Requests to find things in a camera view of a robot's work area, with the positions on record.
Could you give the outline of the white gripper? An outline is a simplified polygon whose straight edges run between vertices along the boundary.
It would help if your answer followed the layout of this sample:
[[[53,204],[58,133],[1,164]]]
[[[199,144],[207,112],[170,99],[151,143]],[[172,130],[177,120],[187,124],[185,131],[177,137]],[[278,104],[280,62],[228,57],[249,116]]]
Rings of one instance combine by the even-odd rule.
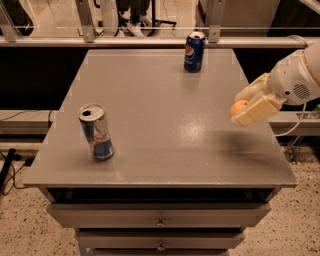
[[[270,76],[260,75],[235,96],[235,102],[247,100],[248,104],[230,120],[248,126],[278,114],[284,103],[301,105],[319,97],[320,50],[297,50],[279,61]]]

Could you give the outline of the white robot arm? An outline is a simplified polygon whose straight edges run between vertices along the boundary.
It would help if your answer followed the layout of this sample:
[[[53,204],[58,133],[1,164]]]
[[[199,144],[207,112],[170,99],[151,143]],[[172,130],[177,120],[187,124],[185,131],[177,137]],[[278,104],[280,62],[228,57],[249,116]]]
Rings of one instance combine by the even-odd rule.
[[[280,60],[239,92],[229,114],[233,123],[248,126],[279,113],[283,105],[302,105],[320,97],[320,43]]]

